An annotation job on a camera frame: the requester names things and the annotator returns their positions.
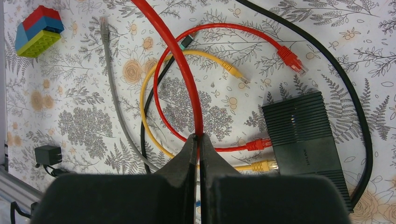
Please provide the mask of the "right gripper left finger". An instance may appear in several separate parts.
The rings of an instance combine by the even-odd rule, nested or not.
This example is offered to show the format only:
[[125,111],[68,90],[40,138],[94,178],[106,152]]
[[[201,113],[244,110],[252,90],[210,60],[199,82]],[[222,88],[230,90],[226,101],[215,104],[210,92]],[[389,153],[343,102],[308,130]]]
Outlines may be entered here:
[[150,175],[65,174],[47,188],[34,224],[193,224],[198,137]]

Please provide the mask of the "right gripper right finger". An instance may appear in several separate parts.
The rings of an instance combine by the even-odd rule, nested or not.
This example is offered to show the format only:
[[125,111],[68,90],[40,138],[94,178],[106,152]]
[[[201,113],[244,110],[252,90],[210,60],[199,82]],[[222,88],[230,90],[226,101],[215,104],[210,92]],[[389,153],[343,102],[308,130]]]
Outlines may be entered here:
[[242,175],[200,147],[204,224],[348,224],[349,193],[332,137],[274,147],[279,175]]

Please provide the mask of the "black network switch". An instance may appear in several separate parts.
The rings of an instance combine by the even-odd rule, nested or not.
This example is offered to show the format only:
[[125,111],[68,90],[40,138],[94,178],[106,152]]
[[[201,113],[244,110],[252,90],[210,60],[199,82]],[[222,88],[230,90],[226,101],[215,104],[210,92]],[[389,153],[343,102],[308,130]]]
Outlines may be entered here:
[[262,113],[280,174],[327,177],[352,212],[322,93],[313,91],[266,104]]

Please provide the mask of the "black power adapter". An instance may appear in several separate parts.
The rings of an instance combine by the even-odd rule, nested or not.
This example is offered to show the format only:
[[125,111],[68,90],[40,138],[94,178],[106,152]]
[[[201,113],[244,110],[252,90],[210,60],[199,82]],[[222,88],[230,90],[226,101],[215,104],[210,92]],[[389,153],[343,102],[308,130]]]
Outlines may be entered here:
[[54,178],[70,173],[70,171],[66,169],[52,167],[52,165],[59,164],[63,161],[60,147],[45,145],[36,147],[34,151],[36,161],[35,168],[42,167],[48,175]]

